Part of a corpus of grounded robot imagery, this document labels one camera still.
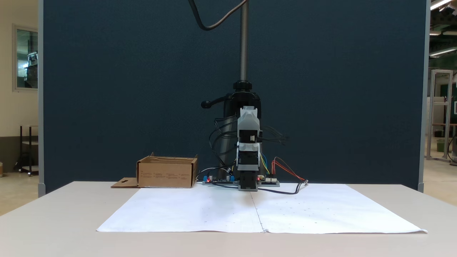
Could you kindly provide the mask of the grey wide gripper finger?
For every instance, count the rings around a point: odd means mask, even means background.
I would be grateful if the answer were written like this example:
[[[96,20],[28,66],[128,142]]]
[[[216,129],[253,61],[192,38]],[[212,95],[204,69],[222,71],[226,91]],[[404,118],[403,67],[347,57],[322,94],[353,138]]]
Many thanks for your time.
[[[242,143],[237,142],[237,153],[238,152],[260,152],[260,144],[256,143]]]

